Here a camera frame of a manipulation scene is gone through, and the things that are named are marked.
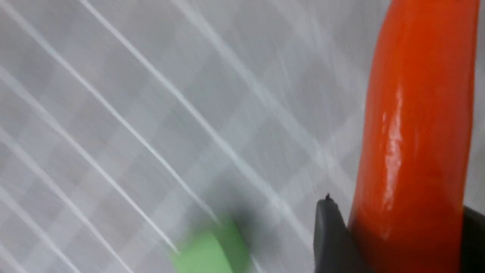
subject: gray checkered surface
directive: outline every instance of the gray checkered surface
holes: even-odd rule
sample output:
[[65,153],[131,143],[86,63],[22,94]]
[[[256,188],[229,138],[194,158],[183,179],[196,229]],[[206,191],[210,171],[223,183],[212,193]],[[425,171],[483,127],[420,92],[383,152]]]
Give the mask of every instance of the gray checkered surface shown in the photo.
[[[242,219],[250,272],[347,219],[388,0],[0,0],[0,271],[172,273]],[[466,204],[485,212],[485,9]]]

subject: carrot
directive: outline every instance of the carrot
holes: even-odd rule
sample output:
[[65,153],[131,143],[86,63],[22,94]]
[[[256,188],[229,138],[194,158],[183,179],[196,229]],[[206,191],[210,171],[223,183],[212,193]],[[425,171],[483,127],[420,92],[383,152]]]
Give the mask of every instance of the carrot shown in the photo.
[[349,229],[375,272],[459,272],[479,0],[394,0]]

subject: white diagonal line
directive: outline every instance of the white diagonal line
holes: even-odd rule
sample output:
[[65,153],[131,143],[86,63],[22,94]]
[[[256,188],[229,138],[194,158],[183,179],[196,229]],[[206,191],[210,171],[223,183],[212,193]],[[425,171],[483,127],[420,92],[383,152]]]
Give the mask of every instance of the white diagonal line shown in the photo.
[[256,171],[232,149],[232,147],[217,133],[217,131],[205,120],[200,112],[182,95],[175,85],[163,76],[113,25],[111,25],[88,1],[79,0],[84,7],[91,12],[117,39],[120,41],[142,65],[144,65],[157,80],[163,84],[172,95],[192,114],[197,122],[208,132],[217,145],[234,161],[236,166],[248,178],[248,180],[262,192],[279,210],[287,214],[287,220],[293,226],[297,234],[311,248],[312,234],[298,221],[290,206],[282,200],[273,188],[256,173]]
[[[357,134],[356,128],[360,128],[359,126],[360,123],[360,117],[358,115],[353,115],[350,118],[347,119],[347,121],[332,135],[332,137],[325,143],[325,146],[333,145],[338,149],[338,155],[337,159],[342,160],[344,157],[346,157],[354,148],[353,145],[345,145],[345,143],[357,143],[359,142],[358,139],[360,139],[360,131]],[[314,181],[314,182],[319,182],[321,181],[325,176],[332,177],[332,173],[334,172],[334,167],[335,166],[330,166],[330,169],[328,170],[328,173],[325,172],[317,172],[315,176],[310,176],[308,174],[309,168],[311,168],[312,161],[309,161],[305,166],[303,166],[299,172],[292,178],[292,180],[286,184],[281,190],[280,190],[280,195],[285,197],[286,200],[290,205],[298,205],[300,204],[304,198],[310,194],[310,191],[313,190],[311,185],[303,184],[302,186],[302,181],[305,183],[307,181]],[[351,202],[352,201],[352,196],[349,196],[346,193],[343,193],[345,200],[336,200],[337,201],[347,201]],[[347,216],[346,211],[342,211],[341,213],[342,216]],[[262,209],[262,217],[264,218],[271,218],[270,213],[272,212],[272,208],[269,205],[266,205]],[[282,221],[282,217],[275,217],[271,219],[270,225],[268,226],[268,229],[272,229],[273,227],[277,226],[280,222]]]
[[88,152],[84,150],[68,132],[65,131],[65,129],[58,123],[58,121],[42,105],[40,105],[28,91],[25,90],[21,83],[14,79],[1,65],[0,77],[2,77],[5,83],[12,89],[15,94],[17,94],[21,99],[23,99],[27,104],[35,109],[42,117],[42,119],[52,129],[54,129],[54,131],[64,137],[86,161],[88,161],[123,197],[125,197],[128,203],[130,203],[135,208],[135,210],[137,210],[142,216],[144,216],[145,220],[150,224],[150,226],[155,229],[155,231],[157,231],[157,233],[167,242],[167,244],[172,249],[177,251],[176,247],[168,238],[168,236],[155,225],[155,223],[138,207],[138,205],[135,204],[135,202],[128,196],[128,194],[126,194],[126,192],[113,180],[111,176],[109,176],[109,174],[106,173],[106,171],[88,154]]
[[253,261],[254,263],[254,269],[256,269],[256,272],[257,273],[267,273],[266,270],[264,270],[261,265],[258,263],[258,261],[256,261],[256,258],[251,255],[251,260]]
[[[175,172],[175,170],[168,164],[168,162],[159,155],[153,147],[138,133],[136,130],[108,103],[108,101],[100,95],[100,93],[84,79],[54,48],[50,45],[42,35],[34,29],[12,6],[7,4],[4,0],[0,0],[2,8],[15,20],[15,22],[29,34],[39,45],[59,64],[61,64],[69,73],[71,73],[83,86],[95,97],[106,109],[121,123],[123,124],[145,147],[167,168],[167,170],[175,177],[179,184],[191,195],[196,201],[199,201],[199,205],[209,212],[207,206],[204,208],[203,201],[185,184],[182,178]],[[133,199],[111,178],[101,166],[84,150],[74,139],[55,121],[55,119],[47,112],[43,115],[50,126],[62,135],[66,140],[88,161],[112,186],[115,188],[127,202],[133,206],[133,208],[147,221],[150,226],[166,241],[166,243],[175,251],[178,252],[173,242],[168,236],[142,211],[139,206],[133,201]]]
[[15,257],[6,249],[2,244],[0,244],[0,256],[4,259],[13,269],[19,273],[27,273],[22,265],[15,259]]
[[[197,202],[197,204],[205,210],[214,219],[215,214],[205,204],[205,202],[197,196],[197,194],[190,189],[190,187],[183,181],[179,174],[170,166],[170,164],[161,156],[149,143],[143,138],[134,128],[131,126],[117,111],[116,109],[94,88],[86,79],[84,79],[73,67],[70,65],[55,49],[42,37],[42,35],[32,27],[12,6],[7,4],[4,0],[0,0],[0,5],[7,11],[7,13],[19,24],[19,26],[28,33],[39,45],[59,64],[61,64],[69,73],[71,73],[99,102],[123,125],[130,133],[132,133],[137,140],[139,140],[154,156],[160,161],[160,163],[169,171],[169,173],[177,180],[177,182],[184,188],[184,190]],[[148,219],[145,213],[143,213],[138,206],[136,210],[145,218]]]
[[[300,37],[296,35],[290,37],[281,50],[278,50],[278,58],[276,58],[273,63],[268,66],[266,71],[263,72],[263,78],[266,81],[278,83],[275,88],[277,88],[281,98],[285,97],[292,83],[301,77],[302,73],[309,67],[311,63],[309,60],[307,61],[307,58],[305,57],[302,59],[301,63],[291,68],[291,74],[285,72],[287,68],[282,56],[287,54],[296,56],[296,54],[294,54],[294,50],[295,47],[297,47],[297,44],[299,44],[299,39]],[[287,77],[284,77],[283,79],[278,77],[278,75],[281,75],[281,73],[287,75]],[[234,109],[234,112],[231,114],[228,122],[226,122],[222,128],[217,130],[222,138],[231,143],[231,147],[234,150],[240,152],[241,149],[255,137],[255,134],[261,129],[262,125],[268,119],[274,117],[274,114],[270,109],[260,108],[259,105],[259,99],[254,94],[250,93],[248,96],[245,96],[236,109]],[[220,148],[215,142],[209,145],[199,155],[199,159],[197,161],[198,163],[193,165],[184,174],[185,181],[195,181],[200,179],[200,172],[206,169],[203,159],[207,158],[211,154],[218,154],[219,150]],[[215,159],[215,157],[211,158],[215,160],[216,167],[211,168],[210,171],[204,171],[205,174],[208,175],[204,176],[205,180],[207,181],[212,181],[217,175],[219,175],[220,170],[223,170],[226,166],[228,166],[228,164],[232,163],[231,161],[227,161],[225,156],[218,159]]]
[[[320,166],[326,168],[327,162],[332,164],[333,156],[325,147],[319,145],[318,140],[315,139],[306,128],[304,128],[294,117],[292,113],[278,102],[276,98],[270,93],[267,87],[259,82],[256,76],[249,70],[237,57],[234,51],[225,43],[219,34],[210,26],[210,24],[189,4],[183,0],[172,0],[177,8],[186,16],[186,18],[211,42],[215,49],[225,60],[232,65],[232,67],[239,73],[241,78],[251,86],[251,91],[267,106],[276,112],[276,118],[287,129],[291,136],[298,144],[319,163]],[[345,178],[345,172],[340,169],[341,177]],[[343,191],[349,191],[352,186],[348,178],[344,181],[339,181],[339,187],[343,187]]]
[[49,238],[49,236],[38,226],[35,221],[29,216],[29,214],[20,207],[17,202],[10,196],[10,194],[0,186],[0,200],[7,205],[13,212],[15,212],[24,221],[34,233],[50,248],[52,251],[61,258],[61,260],[68,265],[68,267],[75,273],[81,273],[79,269],[71,262],[71,260],[64,255],[64,253],[56,246],[56,244]]
[[[367,76],[352,65],[346,57],[346,54],[335,43],[331,31],[321,27],[313,14],[306,12],[306,9],[296,1],[291,3],[291,8],[285,8],[284,5],[281,5],[276,0],[269,0],[269,2],[286,19],[288,24],[293,27],[307,45],[316,47],[315,49],[319,53],[319,58],[328,70],[338,71],[334,73],[334,76],[340,88],[346,93],[351,94],[349,84],[352,83],[352,80],[356,81],[354,83],[356,86],[367,87]],[[359,99],[365,98],[360,97],[360,95],[365,95],[365,92],[356,95]]]
[[[0,74],[3,76],[2,67],[0,66]],[[69,197],[57,186],[53,179],[42,169],[39,165],[31,158],[20,146],[16,143],[9,135],[7,135],[4,130],[0,127],[0,140],[15,154],[17,158],[22,160],[25,165],[31,169],[38,177],[44,182],[61,200],[67,205],[67,207],[76,215],[76,217],[81,220],[81,222],[93,233],[93,235],[98,239],[101,244],[108,249],[108,251],[118,260],[121,265],[128,271],[133,273],[133,271],[128,267],[128,265],[118,256],[116,251],[111,247],[111,245],[106,241],[106,239],[100,234],[100,232],[89,222],[81,210],[69,199]]]

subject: green object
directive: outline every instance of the green object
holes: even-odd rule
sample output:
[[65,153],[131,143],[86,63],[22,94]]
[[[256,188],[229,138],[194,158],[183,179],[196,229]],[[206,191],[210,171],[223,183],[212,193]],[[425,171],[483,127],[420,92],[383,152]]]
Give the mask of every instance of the green object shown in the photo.
[[178,273],[243,273],[249,252],[232,222],[194,238],[173,256]]

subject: gray tile pattern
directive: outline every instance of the gray tile pattern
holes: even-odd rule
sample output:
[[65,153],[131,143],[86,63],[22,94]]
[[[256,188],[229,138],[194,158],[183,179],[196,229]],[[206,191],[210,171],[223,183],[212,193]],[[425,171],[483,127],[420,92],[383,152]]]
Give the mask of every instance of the gray tile pattern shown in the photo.
[[311,272],[316,201],[350,212],[388,2],[0,0],[0,271],[171,273],[232,215],[251,272]]

